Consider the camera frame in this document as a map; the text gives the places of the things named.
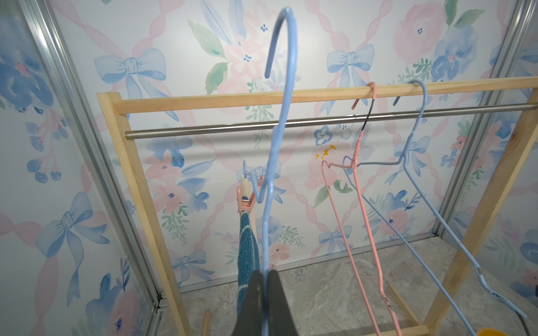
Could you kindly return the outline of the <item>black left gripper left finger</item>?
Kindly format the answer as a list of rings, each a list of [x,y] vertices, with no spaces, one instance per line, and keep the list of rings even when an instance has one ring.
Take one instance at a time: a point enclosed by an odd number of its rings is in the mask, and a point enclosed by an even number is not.
[[[263,276],[252,273],[232,336],[260,336],[263,323]]]

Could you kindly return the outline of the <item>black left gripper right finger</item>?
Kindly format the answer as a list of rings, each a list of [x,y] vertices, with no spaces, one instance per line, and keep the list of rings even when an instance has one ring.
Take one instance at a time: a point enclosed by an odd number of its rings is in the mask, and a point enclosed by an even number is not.
[[[298,336],[277,270],[268,273],[268,332],[270,336]]]

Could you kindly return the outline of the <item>light blue wire hanger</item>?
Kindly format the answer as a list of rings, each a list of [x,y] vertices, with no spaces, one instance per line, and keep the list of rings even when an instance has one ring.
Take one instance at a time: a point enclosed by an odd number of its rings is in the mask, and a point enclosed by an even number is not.
[[[413,138],[415,136],[416,130],[418,129],[418,126],[419,126],[419,124],[421,123],[421,121],[423,119],[423,114],[425,112],[428,92],[427,92],[426,85],[424,84],[424,82],[422,82],[420,80],[413,79],[413,80],[409,81],[408,84],[419,85],[421,87],[422,93],[423,93],[423,103],[422,103],[422,106],[421,106],[421,108],[419,110],[419,114],[418,114],[416,122],[415,122],[415,124],[413,126],[413,129],[412,129],[411,133],[409,134],[409,136],[408,136],[408,138],[406,140],[406,143],[404,144],[402,152],[399,155],[399,159],[397,161],[395,161],[395,162],[360,162],[360,163],[358,163],[357,156],[358,156],[358,152],[359,152],[359,149],[360,149],[361,136],[360,136],[360,139],[357,140],[357,143],[355,145],[356,148],[355,148],[355,151],[354,151],[353,158],[349,158],[346,155],[344,157],[344,159],[343,159],[343,163],[347,163],[346,160],[350,161],[349,167],[346,167],[346,168],[343,168],[343,169],[344,170],[351,169],[353,171],[353,177],[354,177],[354,180],[355,180],[354,187],[355,187],[355,190],[358,192],[358,198],[359,198],[359,201],[360,201],[361,210],[362,210],[363,214],[365,214],[365,212],[363,211],[364,210],[363,206],[364,206],[364,201],[366,201],[367,204],[375,211],[375,213],[377,213],[379,215],[379,217],[383,221],[385,221],[386,224],[389,225],[389,227],[395,232],[395,234],[398,236],[398,238],[400,240],[402,240],[402,242],[410,249],[411,253],[416,257],[416,259],[419,261],[419,263],[424,267],[424,269],[427,271],[427,273],[430,275],[430,277],[432,278],[434,283],[437,285],[437,287],[441,291],[441,294],[444,296],[444,298],[448,299],[448,303],[453,307],[453,309],[455,310],[457,315],[460,317],[462,322],[465,324],[465,326],[466,326],[467,330],[470,332],[470,334],[471,335],[477,335],[476,332],[471,327],[471,325],[468,322],[465,315],[463,315],[460,308],[455,303],[454,299],[452,299],[451,294],[448,293],[447,289],[444,287],[444,285],[442,285],[442,283],[439,281],[439,279],[430,270],[430,268],[427,266],[427,264],[424,262],[424,260],[421,259],[421,257],[411,247],[411,245],[407,242],[407,240],[403,237],[403,235],[383,215],[381,215],[381,213],[377,210],[377,208],[375,208],[371,203],[369,203],[369,201],[366,200],[365,197],[362,196],[362,194],[361,194],[360,185],[358,183],[358,180],[356,179],[356,170],[357,170],[358,166],[361,166],[361,165],[363,165],[363,166],[364,165],[380,165],[380,166],[400,165],[401,168],[403,169],[403,171],[406,173],[407,177],[410,179],[413,186],[416,188],[419,196],[424,200],[425,204],[430,208],[432,213],[439,220],[440,224],[443,225],[445,229],[447,229],[448,233],[452,236],[452,238],[457,243],[457,246],[462,248],[462,250],[464,252],[464,255],[466,257],[468,257],[468,259],[471,261],[471,264],[472,264],[472,266],[473,266],[473,268],[475,270],[475,273],[477,274],[477,277],[478,277],[478,280],[479,280],[479,283],[480,283],[481,287],[484,290],[486,290],[490,295],[492,295],[493,298],[497,299],[502,304],[504,304],[508,308],[510,308],[510,310],[512,310],[517,315],[517,317],[520,319],[520,321],[521,321],[521,323],[522,323],[522,325],[524,327],[524,331],[527,333],[527,335],[530,335],[529,330],[528,330],[528,326],[527,326],[527,324],[525,322],[525,318],[527,318],[528,316],[521,309],[519,309],[513,302],[511,302],[510,300],[508,300],[507,298],[505,298],[504,296],[500,295],[498,292],[496,292],[492,288],[490,288],[490,286],[488,285],[488,283],[486,281],[486,278],[482,274],[481,267],[480,267],[478,261],[475,259],[475,257],[472,256],[470,251],[466,247],[464,247],[463,243],[461,242],[461,239],[459,239],[458,236],[454,233],[454,231],[452,231],[452,229],[450,229],[447,222],[442,218],[442,216],[438,212],[438,210],[432,205],[430,200],[427,198],[425,192],[420,188],[420,186],[418,185],[416,180],[413,178],[412,174],[409,172],[408,166],[409,166],[409,161],[411,160],[411,144],[413,143]]]

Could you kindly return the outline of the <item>pink clothespin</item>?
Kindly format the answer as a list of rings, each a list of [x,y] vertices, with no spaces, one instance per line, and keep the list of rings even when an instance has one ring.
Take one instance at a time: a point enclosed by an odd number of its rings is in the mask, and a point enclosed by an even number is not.
[[[264,178],[261,177],[257,185],[254,187],[254,190],[251,191],[250,188],[252,187],[250,181],[246,179],[245,177],[242,177],[240,180],[240,184],[237,187],[237,201],[238,201],[238,213],[242,214],[245,211],[249,214],[252,212],[254,208],[254,204],[256,201],[255,191],[260,191],[261,185],[263,183]]]

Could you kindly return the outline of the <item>dark teal patterned towel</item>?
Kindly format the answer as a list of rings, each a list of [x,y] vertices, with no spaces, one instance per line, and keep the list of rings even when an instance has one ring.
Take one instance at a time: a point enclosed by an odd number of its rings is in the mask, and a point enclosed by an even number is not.
[[[252,273],[260,268],[259,245],[248,211],[240,213],[240,242],[238,251],[238,299],[240,314]]]

